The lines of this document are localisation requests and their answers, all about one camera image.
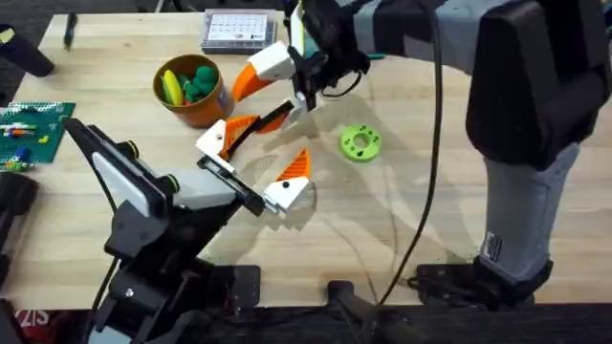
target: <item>wooden table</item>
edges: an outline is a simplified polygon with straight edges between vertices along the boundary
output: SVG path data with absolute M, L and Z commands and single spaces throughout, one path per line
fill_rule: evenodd
M 75 101 L 75 117 L 115 140 L 133 140 L 151 166 L 196 168 L 194 142 L 203 131 L 186 127 L 165 110 L 151 82 L 168 59 L 198 53 L 202 14 L 81 15 L 70 53 L 62 47 L 65 23 L 65 15 L 54 17 L 40 45 L 56 72 L 41 79 L 27 75 L 15 100 Z M 278 33 L 286 38 L 284 30 Z M 211 58 L 229 87 L 246 60 Z M 473 257 L 484 233 L 485 168 L 464 124 L 470 79 L 453 70 L 446 70 L 445 78 L 438 189 L 406 275 L 417 264 Z M 353 281 L 358 295 L 367 299 L 380 297 L 424 205 L 432 81 L 427 63 L 376 61 L 352 94 L 321 102 L 285 132 L 250 138 L 234 161 L 247 183 L 262 190 L 300 148 L 308 147 L 314 186 L 285 221 L 241 210 L 201 256 L 219 264 L 259 265 L 263 306 L 321 304 L 332 279 Z M 266 114 L 290 92 L 289 82 L 276 83 L 241 102 L 233 114 Z M 539 302 L 612 301 L 611 112 L 610 106 L 602 110 L 596 134 L 583 145 L 571 172 L 551 242 L 554 274 L 538 291 Z M 339 133 L 354 123 L 367 123 L 382 134 L 382 153 L 372 162 L 350 162 L 338 149 Z M 40 182 L 41 193 L 22 222 L 4 296 L 18 308 L 88 308 L 110 262 L 102 247 L 111 210 L 68 136 L 55 162 L 39 166 L 31 177 Z M 418 303 L 403 286 L 390 301 Z

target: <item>green plastic ring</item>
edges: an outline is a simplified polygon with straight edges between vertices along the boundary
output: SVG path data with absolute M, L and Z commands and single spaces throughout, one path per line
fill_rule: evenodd
M 355 139 L 362 139 L 364 147 L 359 147 Z M 352 161 L 371 161 L 381 152 L 383 138 L 371 126 L 365 124 L 351 125 L 344 129 L 340 136 L 340 150 Z

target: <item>yellow toy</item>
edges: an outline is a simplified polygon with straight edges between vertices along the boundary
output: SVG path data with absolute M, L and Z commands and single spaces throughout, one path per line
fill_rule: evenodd
M 179 84 L 179 80 L 176 78 L 174 73 L 172 73 L 172 71 L 165 71 L 164 84 L 168 92 L 170 93 L 170 100 L 172 100 L 172 105 L 183 105 L 183 91 L 181 91 L 181 85 Z

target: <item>white label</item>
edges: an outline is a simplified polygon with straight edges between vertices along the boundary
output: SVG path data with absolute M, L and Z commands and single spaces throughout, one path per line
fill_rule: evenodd
M 215 13 L 210 19 L 208 40 L 263 41 L 268 14 Z

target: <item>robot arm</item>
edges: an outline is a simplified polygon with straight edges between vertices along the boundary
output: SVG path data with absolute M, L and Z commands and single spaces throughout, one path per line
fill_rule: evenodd
M 565 177 L 611 92 L 601 3 L 423 3 L 438 19 L 444 64 L 472 76 L 467 132 L 485 157 L 489 191 L 485 240 L 474 264 L 422 266 L 417 276 L 430 280 L 442 270 L 445 283 L 469 291 L 469 303 L 513 306 L 550 276 L 549 241 Z M 418 1 L 305 0 L 302 6 L 301 22 L 318 51 L 303 57 L 295 47 L 276 47 L 280 53 L 266 57 L 283 54 L 277 60 L 291 68 L 278 69 L 289 71 L 297 95 L 314 99 L 350 72 L 367 73 L 365 54 L 432 60 L 432 30 Z M 241 87 L 238 82 L 234 95 Z M 301 113 L 313 107 L 311 101 Z M 418 289 L 424 301 L 447 293 L 427 283 Z

